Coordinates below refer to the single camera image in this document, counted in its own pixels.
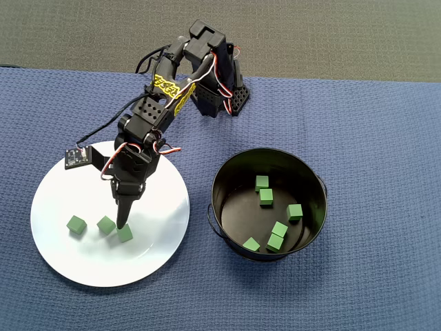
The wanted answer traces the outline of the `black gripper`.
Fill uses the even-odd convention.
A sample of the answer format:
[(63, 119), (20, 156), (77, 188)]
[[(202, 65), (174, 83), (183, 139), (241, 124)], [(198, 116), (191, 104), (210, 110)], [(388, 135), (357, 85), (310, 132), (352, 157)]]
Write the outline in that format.
[(111, 189), (118, 206), (116, 227), (121, 230), (127, 223), (134, 201), (145, 190), (146, 179), (155, 173), (160, 155), (154, 150), (152, 140), (147, 144), (129, 139), (127, 145), (112, 162)]

